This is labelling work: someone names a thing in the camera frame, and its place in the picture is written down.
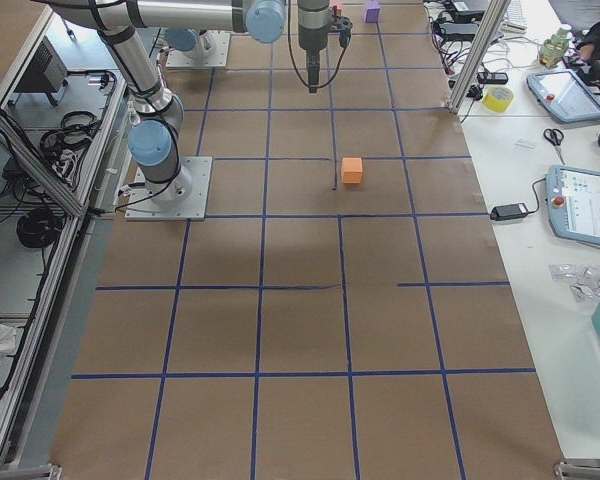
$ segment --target black plug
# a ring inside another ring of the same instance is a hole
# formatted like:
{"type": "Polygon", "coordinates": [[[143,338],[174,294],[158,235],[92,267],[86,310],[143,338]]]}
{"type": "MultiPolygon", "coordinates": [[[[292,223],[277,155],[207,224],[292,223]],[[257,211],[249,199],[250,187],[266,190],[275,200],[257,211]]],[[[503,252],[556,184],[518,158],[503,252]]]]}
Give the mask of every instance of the black plug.
{"type": "Polygon", "coordinates": [[[509,205],[498,205],[493,207],[489,218],[495,222],[524,218],[531,212],[524,203],[511,203],[509,205]]]}
{"type": "Polygon", "coordinates": [[[478,85],[471,85],[467,92],[467,97],[473,98],[474,100],[482,100],[482,88],[478,85]]]}

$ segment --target power adapter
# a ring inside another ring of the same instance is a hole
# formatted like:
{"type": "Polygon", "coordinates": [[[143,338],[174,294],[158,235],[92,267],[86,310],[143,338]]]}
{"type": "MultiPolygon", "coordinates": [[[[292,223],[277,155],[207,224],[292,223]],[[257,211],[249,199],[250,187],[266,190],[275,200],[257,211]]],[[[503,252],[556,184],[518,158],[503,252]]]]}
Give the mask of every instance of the power adapter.
{"type": "Polygon", "coordinates": [[[509,81],[509,76],[504,72],[478,72],[476,74],[476,79],[480,85],[506,85],[506,83],[509,81]]]}
{"type": "Polygon", "coordinates": [[[482,89],[478,85],[471,85],[467,92],[467,97],[473,98],[476,101],[482,100],[482,89]]]}
{"type": "Polygon", "coordinates": [[[531,212],[524,203],[511,203],[509,205],[498,205],[493,207],[489,218],[495,222],[504,222],[516,218],[524,218],[531,212]]]}

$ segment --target pink cube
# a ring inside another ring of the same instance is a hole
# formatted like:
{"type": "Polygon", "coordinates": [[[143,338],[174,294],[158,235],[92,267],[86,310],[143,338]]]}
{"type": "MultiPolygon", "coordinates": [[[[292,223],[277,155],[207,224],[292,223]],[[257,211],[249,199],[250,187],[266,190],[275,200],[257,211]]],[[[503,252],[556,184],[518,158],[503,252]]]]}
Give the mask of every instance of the pink cube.
{"type": "Polygon", "coordinates": [[[380,16],[380,4],[376,0],[367,0],[364,2],[364,21],[374,23],[380,16]]]}
{"type": "Polygon", "coordinates": [[[342,2],[331,2],[331,11],[333,11],[333,7],[335,7],[335,14],[338,16],[342,16],[342,2]]]}

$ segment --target yellow tape roll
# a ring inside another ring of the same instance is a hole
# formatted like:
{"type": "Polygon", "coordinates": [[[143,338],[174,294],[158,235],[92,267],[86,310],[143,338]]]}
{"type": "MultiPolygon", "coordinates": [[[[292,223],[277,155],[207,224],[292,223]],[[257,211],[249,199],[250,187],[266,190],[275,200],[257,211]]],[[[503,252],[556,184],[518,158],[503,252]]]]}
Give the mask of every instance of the yellow tape roll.
{"type": "Polygon", "coordinates": [[[513,92],[507,87],[491,87],[484,97],[482,103],[494,112],[502,113],[513,101],[513,92]]]}

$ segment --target orange cube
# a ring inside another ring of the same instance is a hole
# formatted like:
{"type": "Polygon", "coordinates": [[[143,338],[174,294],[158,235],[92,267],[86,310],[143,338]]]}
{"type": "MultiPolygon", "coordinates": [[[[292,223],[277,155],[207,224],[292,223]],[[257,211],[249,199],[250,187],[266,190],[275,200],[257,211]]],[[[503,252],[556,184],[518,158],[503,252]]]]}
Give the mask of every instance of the orange cube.
{"type": "Polygon", "coordinates": [[[360,157],[343,157],[342,167],[342,183],[358,184],[362,182],[362,158],[360,157]]]}

